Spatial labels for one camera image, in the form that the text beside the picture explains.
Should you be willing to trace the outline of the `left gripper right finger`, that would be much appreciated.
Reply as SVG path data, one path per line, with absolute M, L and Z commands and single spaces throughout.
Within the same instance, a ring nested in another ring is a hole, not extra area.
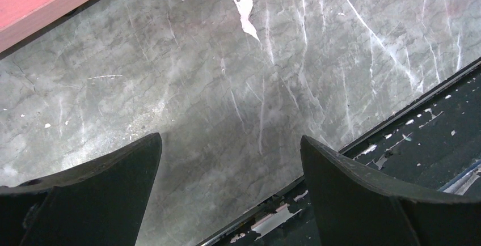
M 321 245 L 479 245 L 480 199 L 425 188 L 300 141 Z

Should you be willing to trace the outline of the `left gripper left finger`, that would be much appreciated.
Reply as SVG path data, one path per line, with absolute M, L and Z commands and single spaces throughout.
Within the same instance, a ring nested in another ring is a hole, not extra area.
M 162 153 L 159 133 L 52 175 L 1 187 L 2 245 L 135 245 Z

